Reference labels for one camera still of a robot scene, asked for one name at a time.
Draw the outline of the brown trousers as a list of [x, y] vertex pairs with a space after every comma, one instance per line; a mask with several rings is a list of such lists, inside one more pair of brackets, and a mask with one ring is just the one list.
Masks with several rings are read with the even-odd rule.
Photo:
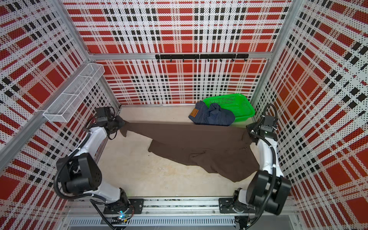
[[259, 170], [247, 130], [231, 126], [129, 123], [120, 129], [150, 138], [148, 151], [186, 166], [199, 166], [240, 182]]

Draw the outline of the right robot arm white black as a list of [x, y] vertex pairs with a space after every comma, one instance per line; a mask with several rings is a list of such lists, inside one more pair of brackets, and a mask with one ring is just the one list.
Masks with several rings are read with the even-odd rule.
[[243, 213], [254, 208], [257, 215], [268, 212], [279, 215], [291, 191], [290, 180], [284, 177], [277, 156], [277, 119], [263, 115], [247, 126], [259, 153], [260, 168], [247, 189], [234, 192], [232, 210]]

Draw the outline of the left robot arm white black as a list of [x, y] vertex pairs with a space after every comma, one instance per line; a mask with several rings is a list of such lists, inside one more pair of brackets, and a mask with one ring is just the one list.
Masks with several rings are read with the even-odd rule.
[[104, 205], [112, 213], [125, 213], [131, 206], [125, 191], [106, 182], [95, 162], [102, 143], [116, 134], [125, 122], [112, 107], [99, 107], [95, 112], [84, 128], [86, 136], [79, 146], [57, 161], [53, 188], [62, 199], [86, 197], [94, 205]]

